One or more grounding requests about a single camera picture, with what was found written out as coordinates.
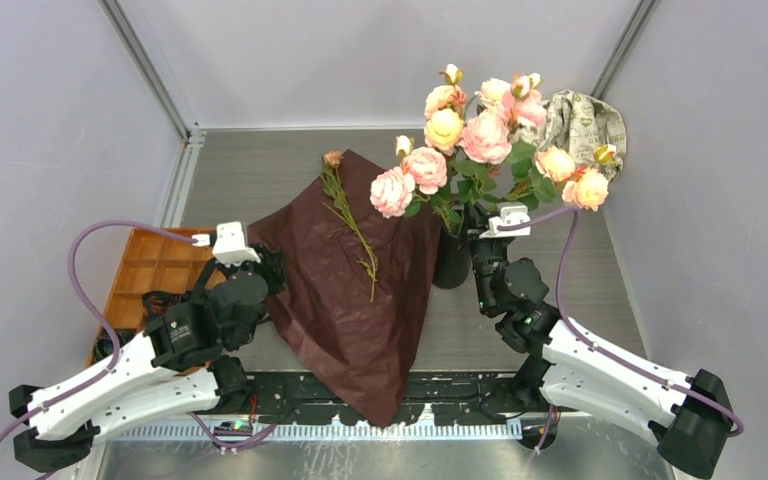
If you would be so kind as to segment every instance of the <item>black metal base plate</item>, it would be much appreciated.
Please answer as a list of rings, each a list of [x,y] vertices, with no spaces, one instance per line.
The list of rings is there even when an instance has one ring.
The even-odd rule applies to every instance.
[[[411,372],[392,423],[415,423],[431,405],[437,426],[501,424],[529,410],[517,392],[515,372]],[[345,425],[364,418],[310,372],[249,372],[257,413],[265,423],[328,425],[337,413]]]

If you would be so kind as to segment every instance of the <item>flower bouquet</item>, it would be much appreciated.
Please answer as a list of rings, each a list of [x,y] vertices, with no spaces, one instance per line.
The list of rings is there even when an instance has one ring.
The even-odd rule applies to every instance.
[[[595,211],[605,201],[609,181],[593,165],[610,163],[616,154],[613,145],[596,148],[594,162],[586,165],[577,165],[568,152],[555,146],[538,151],[545,143],[548,115],[537,89],[539,74],[516,75],[510,83],[491,78],[471,98],[460,86],[463,72],[455,65],[448,65],[441,75],[445,84],[434,88],[425,101],[425,146],[397,137],[400,164],[372,182],[370,201],[385,218],[412,216],[430,204],[448,237],[459,238],[469,205],[480,203],[493,211],[500,204],[516,202],[533,211],[561,197]],[[513,181],[507,192],[500,193],[496,180],[503,167],[510,169]],[[446,250],[444,241],[447,235],[441,236],[440,253]],[[460,283],[467,274],[468,263]]]

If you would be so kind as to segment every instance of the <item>metal frame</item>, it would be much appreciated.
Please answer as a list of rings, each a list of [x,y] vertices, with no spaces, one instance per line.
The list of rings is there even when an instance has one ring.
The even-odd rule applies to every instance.
[[[162,227],[179,227],[184,218],[184,208],[187,206],[187,197],[190,195],[190,187],[193,184],[193,178],[196,171],[196,162],[198,161],[201,147],[204,146],[206,133],[204,130],[195,128],[190,132],[190,136],[181,155],[178,157],[175,172],[166,192],[166,199],[163,202],[163,211],[160,218]]]
[[[611,88],[611,84],[614,82],[614,78],[622,67],[623,61],[634,47],[635,41],[646,26],[646,21],[649,19],[649,16],[654,11],[658,2],[659,0],[640,0],[637,3],[634,12],[631,14],[631,18],[628,19],[628,23],[614,47],[614,51],[608,58],[608,62],[602,68],[602,73],[599,74],[598,80],[596,80],[596,85],[590,93],[592,97],[596,97],[600,100],[605,98],[605,94],[608,93],[608,90]]]
[[[110,22],[116,28],[119,33],[119,38],[122,39],[122,43],[128,52],[134,59],[134,63],[137,64],[137,68],[146,80],[146,83],[151,88],[152,93],[160,102],[161,107],[169,117],[169,121],[175,126],[175,130],[181,138],[189,137],[189,129],[184,124],[184,120],[181,117],[181,112],[178,107],[175,106],[175,102],[169,95],[169,91],[163,84],[163,79],[160,78],[160,74],[157,73],[157,69],[149,58],[148,52],[137,36],[137,32],[125,15],[125,11],[122,9],[122,5],[119,4],[119,0],[99,0],[101,7],[107,13],[110,18]]]

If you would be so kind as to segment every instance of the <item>flower stem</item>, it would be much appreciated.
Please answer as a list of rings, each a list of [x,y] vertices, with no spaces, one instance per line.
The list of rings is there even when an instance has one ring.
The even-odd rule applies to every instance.
[[[358,263],[364,266],[367,275],[372,279],[372,287],[369,295],[369,301],[372,302],[375,299],[375,283],[378,281],[378,257],[375,256],[372,246],[369,245],[363,237],[357,222],[355,222],[355,219],[352,216],[352,211],[349,208],[349,201],[346,198],[346,191],[343,190],[343,185],[340,182],[340,175],[335,168],[327,165],[324,167],[324,171],[322,172],[322,190],[334,201],[333,208],[327,204],[325,204],[325,206],[352,229],[366,251],[369,261],[360,259],[358,260]]]

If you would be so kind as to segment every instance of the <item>black vase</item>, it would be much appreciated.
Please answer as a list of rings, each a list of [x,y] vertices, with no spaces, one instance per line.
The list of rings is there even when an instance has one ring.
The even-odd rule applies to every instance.
[[[472,257],[466,242],[459,235],[452,235],[443,228],[437,247],[437,263],[434,265],[434,286],[446,290],[459,287],[469,276],[471,263]]]

